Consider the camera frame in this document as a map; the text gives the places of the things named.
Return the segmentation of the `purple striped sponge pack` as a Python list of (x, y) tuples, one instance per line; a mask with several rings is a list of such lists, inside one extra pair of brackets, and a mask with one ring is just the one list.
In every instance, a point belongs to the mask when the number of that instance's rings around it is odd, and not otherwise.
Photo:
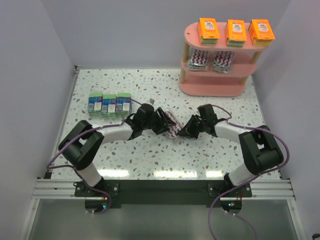
[(169, 127), (169, 130), (164, 134), (171, 140), (175, 141), (179, 138), (178, 132), (183, 128), (182, 124), (176, 119), (176, 117), (170, 112), (165, 111), (166, 115), (172, 120), (175, 125)]
[(231, 69), (234, 56), (234, 51), (217, 51), (213, 55), (213, 69), (218, 73), (227, 73)]
[(208, 68), (208, 57), (208, 51), (190, 48), (186, 62), (188, 69), (191, 71), (206, 70)]

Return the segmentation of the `blue green sponge pack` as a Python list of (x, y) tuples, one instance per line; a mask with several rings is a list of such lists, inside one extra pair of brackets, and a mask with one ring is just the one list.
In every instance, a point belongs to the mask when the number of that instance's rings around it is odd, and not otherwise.
[(116, 110), (117, 117), (127, 117), (132, 113), (132, 98), (131, 93), (118, 93), (116, 95)]
[(116, 94), (103, 94), (102, 95), (102, 106), (101, 106), (101, 115), (114, 116), (116, 114), (116, 103), (117, 95)]
[(90, 116), (97, 116), (101, 114), (102, 100), (102, 92), (94, 92), (89, 94), (87, 112)]

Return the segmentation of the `orange green Sponge Daddy box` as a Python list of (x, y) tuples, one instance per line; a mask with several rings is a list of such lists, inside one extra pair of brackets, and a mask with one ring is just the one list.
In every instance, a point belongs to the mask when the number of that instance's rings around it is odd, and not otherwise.
[(200, 18), (197, 25), (197, 33), (201, 45), (216, 45), (220, 39), (215, 18)]

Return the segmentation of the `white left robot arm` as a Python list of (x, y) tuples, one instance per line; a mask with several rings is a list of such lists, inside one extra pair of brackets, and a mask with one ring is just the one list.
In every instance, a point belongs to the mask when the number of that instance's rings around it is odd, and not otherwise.
[(94, 127), (86, 120), (80, 121), (58, 146), (58, 154), (71, 163), (82, 181), (99, 191), (107, 189), (93, 160), (101, 145), (114, 141), (131, 141), (151, 130), (156, 135), (166, 133), (177, 125), (162, 108), (154, 109), (143, 103), (135, 113), (128, 115), (120, 124)]

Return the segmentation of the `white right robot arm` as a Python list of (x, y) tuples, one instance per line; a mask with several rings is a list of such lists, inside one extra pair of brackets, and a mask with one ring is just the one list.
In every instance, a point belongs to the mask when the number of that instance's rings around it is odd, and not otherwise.
[(240, 145), (243, 163), (223, 177), (221, 193), (249, 183), (284, 162), (284, 155), (270, 129), (238, 126), (228, 118), (218, 118), (212, 104), (201, 105), (198, 115), (192, 115), (177, 135), (197, 139), (200, 133), (222, 138)]

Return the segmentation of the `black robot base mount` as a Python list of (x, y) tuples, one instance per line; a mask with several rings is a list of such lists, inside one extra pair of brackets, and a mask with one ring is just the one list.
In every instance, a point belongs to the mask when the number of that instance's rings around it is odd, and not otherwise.
[[(223, 187), (223, 180), (104, 180), (111, 197), (111, 207), (122, 205), (203, 205), (210, 207)], [(82, 181), (74, 182), (74, 196), (85, 198), (87, 209), (108, 204), (107, 197), (85, 186)], [(228, 193), (225, 197), (240, 200), (252, 197), (250, 184)]]

